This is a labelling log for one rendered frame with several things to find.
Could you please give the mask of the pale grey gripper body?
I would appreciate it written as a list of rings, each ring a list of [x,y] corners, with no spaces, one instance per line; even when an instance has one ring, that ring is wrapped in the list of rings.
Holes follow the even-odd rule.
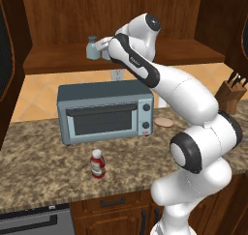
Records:
[[[101,56],[105,60],[109,60],[109,42],[111,37],[104,37],[99,41],[95,42],[96,49],[100,52]]]

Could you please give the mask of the grey-blue shaker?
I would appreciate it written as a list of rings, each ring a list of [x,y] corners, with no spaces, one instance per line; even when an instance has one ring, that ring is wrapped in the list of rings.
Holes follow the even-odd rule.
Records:
[[[88,44],[86,47],[86,58],[91,60],[97,60],[101,58],[101,52],[97,50],[95,46],[95,42],[97,42],[96,36],[88,37]]]

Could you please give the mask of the wooden cabinet door, dark panel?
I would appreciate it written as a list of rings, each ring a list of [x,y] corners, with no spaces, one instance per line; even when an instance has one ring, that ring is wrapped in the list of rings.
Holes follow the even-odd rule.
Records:
[[[23,0],[0,0],[0,149],[25,78],[32,40]]]
[[[248,78],[241,40],[248,0],[201,0],[194,39],[225,56],[224,63]]]

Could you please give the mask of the red condiment bottle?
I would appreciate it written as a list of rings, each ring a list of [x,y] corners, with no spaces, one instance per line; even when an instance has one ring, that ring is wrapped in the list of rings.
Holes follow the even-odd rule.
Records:
[[[105,159],[103,153],[100,149],[95,149],[92,151],[91,162],[91,173],[97,178],[101,179],[105,176]]]

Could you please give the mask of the grey toaster oven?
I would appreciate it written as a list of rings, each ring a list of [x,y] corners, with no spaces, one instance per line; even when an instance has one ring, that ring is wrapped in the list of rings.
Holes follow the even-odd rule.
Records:
[[[153,94],[138,80],[61,85],[57,110],[66,145],[153,133]]]

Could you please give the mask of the pink round plate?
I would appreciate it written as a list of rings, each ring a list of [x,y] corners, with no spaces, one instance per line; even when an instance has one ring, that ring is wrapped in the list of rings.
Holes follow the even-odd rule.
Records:
[[[174,125],[174,122],[172,119],[168,119],[168,118],[155,118],[154,119],[154,123],[159,126],[159,127],[163,127],[163,128],[171,128]]]

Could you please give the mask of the wooden knife block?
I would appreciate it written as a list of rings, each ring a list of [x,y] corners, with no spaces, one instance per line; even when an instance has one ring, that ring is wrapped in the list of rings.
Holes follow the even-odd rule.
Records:
[[[247,89],[241,83],[236,83],[232,87],[233,82],[224,81],[217,91],[215,98],[218,101],[219,109],[228,114],[235,114],[237,103],[247,92]]]

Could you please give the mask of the wooden drawer front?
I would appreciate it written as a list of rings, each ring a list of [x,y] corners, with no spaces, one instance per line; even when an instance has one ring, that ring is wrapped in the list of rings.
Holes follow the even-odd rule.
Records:
[[[114,201],[119,200],[121,196],[126,198],[126,203],[122,205],[101,208],[100,200]],[[74,218],[84,217],[87,215],[95,214],[97,212],[120,210],[129,207],[137,207],[140,205],[146,205],[150,201],[150,190],[145,191],[134,191],[128,193],[121,193],[116,195],[98,197],[93,199],[81,200],[77,202],[72,202],[70,208],[72,211],[72,216]]]

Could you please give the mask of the wooden cupboard door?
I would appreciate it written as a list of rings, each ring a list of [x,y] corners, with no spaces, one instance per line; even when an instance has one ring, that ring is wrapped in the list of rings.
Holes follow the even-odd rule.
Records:
[[[204,199],[189,223],[198,235],[248,235],[248,172],[234,174],[223,190]]]
[[[140,235],[142,210],[147,221],[147,205],[74,218],[76,235]]]

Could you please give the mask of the grey dishwasher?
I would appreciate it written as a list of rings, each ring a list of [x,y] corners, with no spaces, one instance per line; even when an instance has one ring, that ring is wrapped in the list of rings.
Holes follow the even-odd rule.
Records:
[[[0,235],[76,235],[70,205],[1,214]]]

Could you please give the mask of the white wall outlet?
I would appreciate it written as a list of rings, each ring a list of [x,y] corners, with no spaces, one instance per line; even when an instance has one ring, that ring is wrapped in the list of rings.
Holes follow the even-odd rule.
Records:
[[[112,70],[110,75],[112,81],[122,81],[124,79],[123,70]]]

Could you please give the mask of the open wooden wall cabinet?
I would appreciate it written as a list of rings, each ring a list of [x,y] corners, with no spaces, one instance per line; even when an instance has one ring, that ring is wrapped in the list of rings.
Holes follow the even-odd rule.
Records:
[[[195,38],[201,0],[24,0],[32,39],[27,74],[118,69],[88,60],[90,36],[111,36],[137,15],[149,12],[161,24],[155,61],[165,65],[219,63],[225,56]]]

